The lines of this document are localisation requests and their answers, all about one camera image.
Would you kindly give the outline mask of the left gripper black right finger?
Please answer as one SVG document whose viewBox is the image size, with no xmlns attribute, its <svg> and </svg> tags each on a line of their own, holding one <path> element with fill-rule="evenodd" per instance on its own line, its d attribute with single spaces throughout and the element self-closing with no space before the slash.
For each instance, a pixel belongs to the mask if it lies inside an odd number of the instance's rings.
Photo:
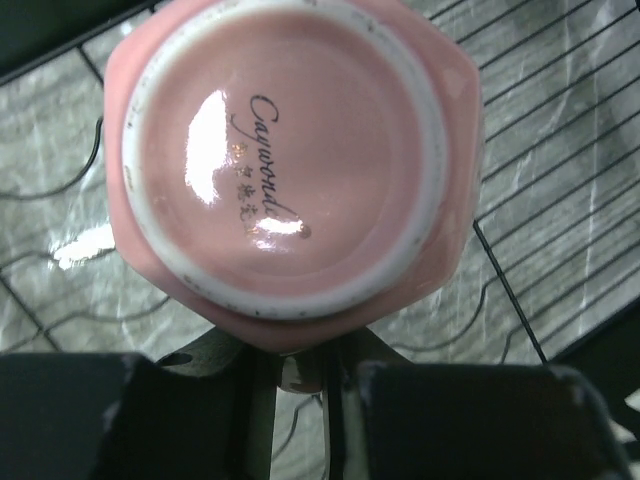
<svg viewBox="0 0 640 480">
<path fill-rule="evenodd" d="M 413 363 L 362 329 L 324 347 L 331 479 L 628 479 L 603 396 L 562 365 Z"/>
</svg>

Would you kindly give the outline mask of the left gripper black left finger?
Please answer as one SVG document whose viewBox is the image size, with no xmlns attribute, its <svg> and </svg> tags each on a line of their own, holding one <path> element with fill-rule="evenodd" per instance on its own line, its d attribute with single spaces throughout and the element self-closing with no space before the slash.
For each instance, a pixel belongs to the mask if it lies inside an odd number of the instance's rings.
<svg viewBox="0 0 640 480">
<path fill-rule="evenodd" d="M 256 353 L 1 359 L 5 479 L 266 479 L 275 391 Z"/>
</svg>

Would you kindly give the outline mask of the light pink mug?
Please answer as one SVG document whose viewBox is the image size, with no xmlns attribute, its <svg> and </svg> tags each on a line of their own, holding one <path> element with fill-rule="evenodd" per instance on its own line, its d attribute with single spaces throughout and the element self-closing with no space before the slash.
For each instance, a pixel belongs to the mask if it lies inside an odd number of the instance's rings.
<svg viewBox="0 0 640 480">
<path fill-rule="evenodd" d="M 123 260 L 293 355 L 440 289 L 469 236 L 480 71 L 400 1 L 174 1 L 104 77 Z"/>
</svg>

